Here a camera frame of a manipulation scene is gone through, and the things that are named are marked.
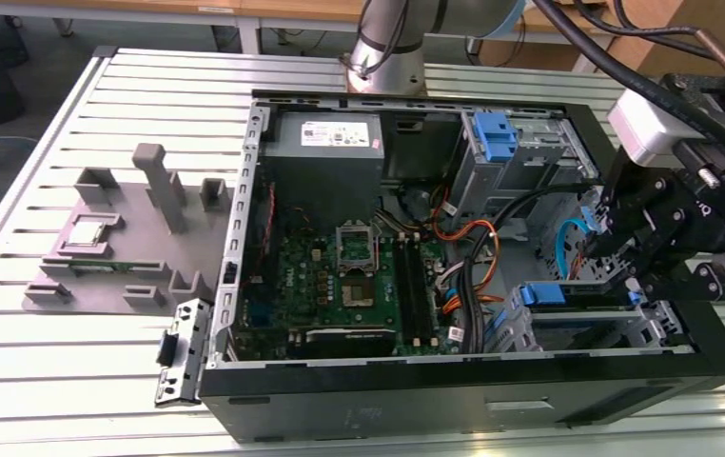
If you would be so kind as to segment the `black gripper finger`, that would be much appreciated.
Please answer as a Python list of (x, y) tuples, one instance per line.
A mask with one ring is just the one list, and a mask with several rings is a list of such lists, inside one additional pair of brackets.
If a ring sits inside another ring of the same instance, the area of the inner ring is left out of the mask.
[(684, 243), (688, 223), (669, 223), (635, 233), (628, 249), (628, 275), (653, 299), (673, 299), (688, 277), (686, 260), (696, 250)]
[(671, 192), (671, 170), (637, 165), (624, 147), (619, 148), (605, 180), (597, 213), (604, 230), (589, 236), (589, 257), (619, 253), (631, 238), (636, 250), (629, 260), (656, 260), (667, 252), (669, 232), (657, 206)]

